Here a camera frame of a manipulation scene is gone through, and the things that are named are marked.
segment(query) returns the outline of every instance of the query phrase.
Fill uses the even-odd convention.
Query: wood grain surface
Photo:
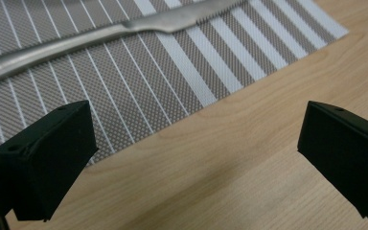
[[[368,120],[368,0],[317,0],[330,46],[84,170],[49,222],[11,229],[368,229],[300,153],[307,102]]]

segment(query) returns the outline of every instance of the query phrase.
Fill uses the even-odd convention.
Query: gray stripe
[[[276,71],[276,67],[274,67],[273,63],[271,63],[271,61],[267,58],[262,49],[249,36],[249,34],[244,30],[240,22],[232,15],[232,13],[225,13],[221,18],[226,23],[226,25],[228,25],[232,29],[232,32],[241,42],[243,47],[246,48],[250,56],[255,59],[255,61],[265,72],[265,74],[263,76],[260,76],[260,78],[265,77]]]
[[[316,48],[307,40],[300,30],[288,19],[272,0],[263,0],[262,3],[279,19],[283,26],[293,35],[298,43],[310,54],[316,51]]]
[[[167,11],[170,6],[166,4],[164,1],[154,1],[151,3],[156,8],[158,12]],[[230,92],[226,89],[225,85],[217,76],[217,73],[211,67],[205,56],[200,53],[194,41],[190,38],[186,31],[181,31],[178,33],[174,33],[174,37],[177,42],[180,44],[181,48],[187,55],[188,59],[192,62],[197,72],[203,78],[205,83],[211,89],[212,93],[217,99],[221,99],[230,94]]]
[[[262,19],[261,16],[253,9],[250,4],[242,4],[242,9],[246,12],[249,18],[255,23],[255,25],[260,29],[265,37],[270,41],[270,43],[276,48],[280,55],[288,63],[292,63],[297,60],[297,57],[292,53],[292,51],[287,47],[284,41],[276,35],[276,33],[268,26],[268,24]]]
[[[315,32],[327,43],[335,41],[335,37],[326,31],[297,1],[286,0],[295,11],[306,21]]]

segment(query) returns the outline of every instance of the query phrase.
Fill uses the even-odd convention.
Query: striped placemat
[[[192,0],[0,0],[0,55]],[[47,112],[88,99],[91,164],[347,33],[311,0],[249,0],[175,34],[142,33],[0,82],[0,144]]]

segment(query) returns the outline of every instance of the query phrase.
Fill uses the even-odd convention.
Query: gray and white striped mat
[[[0,0],[0,55],[192,0]],[[88,99],[112,153],[347,33],[311,0],[250,0],[175,34],[143,33],[51,60],[0,82],[0,144],[47,112]]]

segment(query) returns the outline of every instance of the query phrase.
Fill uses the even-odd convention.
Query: knife
[[[201,24],[245,1],[205,0],[8,53],[0,56],[0,81],[39,63],[123,36],[144,31],[171,34]]]

